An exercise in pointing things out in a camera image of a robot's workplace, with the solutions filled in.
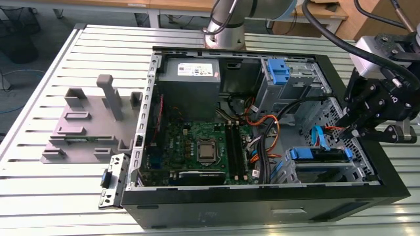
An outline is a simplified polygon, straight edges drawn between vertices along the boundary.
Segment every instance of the metal plate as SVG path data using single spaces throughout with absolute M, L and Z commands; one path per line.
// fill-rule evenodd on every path
M 98 36 L 92 34 L 100 35 L 100 45 L 94 38 Z M 125 35 L 136 38 L 124 39 Z M 125 40 L 133 40 L 129 47 Z M 258 34 L 246 34 L 245 40 L 248 50 L 328 55 L 346 84 L 353 66 L 348 53 L 329 41 Z M 96 77 L 109 72 L 120 95 L 142 91 L 152 45 L 202 47 L 202 35 L 190 30 L 92 25 L 84 31 L 73 30 L 0 146 L 0 235 L 146 233 L 124 210 L 97 210 L 98 184 L 106 164 L 45 165 L 40 157 L 62 113 L 66 89 L 81 87 L 86 95 L 102 95 L 101 89 L 94 88 Z M 382 147 L 412 194 L 394 204 L 370 208 L 332 223 L 160 230 L 160 233 L 420 235 L 420 141 L 413 145 L 384 144 Z

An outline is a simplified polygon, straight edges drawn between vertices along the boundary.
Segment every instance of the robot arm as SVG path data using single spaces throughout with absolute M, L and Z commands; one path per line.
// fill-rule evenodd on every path
M 216 49 L 242 49 L 245 17 L 278 19 L 288 17 L 296 0 L 216 0 L 205 34 L 205 46 Z
M 401 22 L 392 21 L 362 10 L 368 17 L 405 28 L 408 35 L 380 34 L 362 37 L 356 47 L 345 43 L 320 24 L 301 6 L 309 23 L 322 36 L 350 53 L 354 70 L 345 91 L 346 107 L 336 126 L 341 137 L 364 137 L 388 143 L 414 143 L 417 135 L 409 126 L 420 111 L 420 34 L 417 34 L 397 0 L 390 0 Z M 205 34 L 205 46 L 216 49 L 244 48 L 245 17 L 278 19 L 288 17 L 296 0 L 216 0 Z M 384 131 L 376 127 L 396 121 Z

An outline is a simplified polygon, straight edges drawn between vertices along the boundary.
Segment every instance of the open computer tower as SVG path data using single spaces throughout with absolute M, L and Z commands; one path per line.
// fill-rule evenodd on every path
M 337 129 L 313 142 L 345 107 L 326 56 L 154 47 L 144 91 L 132 154 L 112 157 L 98 205 L 122 207 L 142 228 L 337 221 L 409 196 L 378 142 Z M 252 142 L 269 119 L 246 120 L 309 96 L 328 98 L 269 130 L 261 184 Z

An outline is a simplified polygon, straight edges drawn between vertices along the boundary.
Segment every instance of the gray floor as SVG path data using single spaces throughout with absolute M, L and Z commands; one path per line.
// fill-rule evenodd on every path
M 37 8 L 37 11 L 36 18 L 41 26 L 41 31 L 32 35 L 32 40 L 40 52 L 40 57 L 32 63 L 13 64 L 0 53 L 0 69 L 2 73 L 18 69 L 46 71 L 76 23 L 129 27 L 137 26 L 134 14 L 129 13 L 65 10 L 64 18 L 56 19 L 52 9 Z M 144 27 L 149 27 L 146 15 L 140 14 L 137 19 L 140 23 L 144 22 Z M 184 16 L 180 19 L 174 19 L 173 24 L 169 24 L 168 18 L 162 15 L 161 27 L 168 29 L 178 29 L 182 27 L 186 30 L 198 30 L 206 26 L 209 20 L 208 18 L 194 17 L 189 22 L 190 19 L 190 16 Z M 257 20 L 246 21 L 245 31 L 266 34 L 264 22 Z M 25 104 L 41 77 L 42 74 L 37 72 L 18 72 L 5 77 L 13 89 L 9 92 L 4 92 L 0 89 L 0 133 L 8 132 L 20 110 L 5 114 L 1 114 L 1 112 L 9 111 Z

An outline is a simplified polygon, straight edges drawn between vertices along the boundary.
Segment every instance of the power supply label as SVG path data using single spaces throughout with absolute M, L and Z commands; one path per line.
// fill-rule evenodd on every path
M 180 63 L 177 65 L 178 76 L 213 76 L 210 63 Z

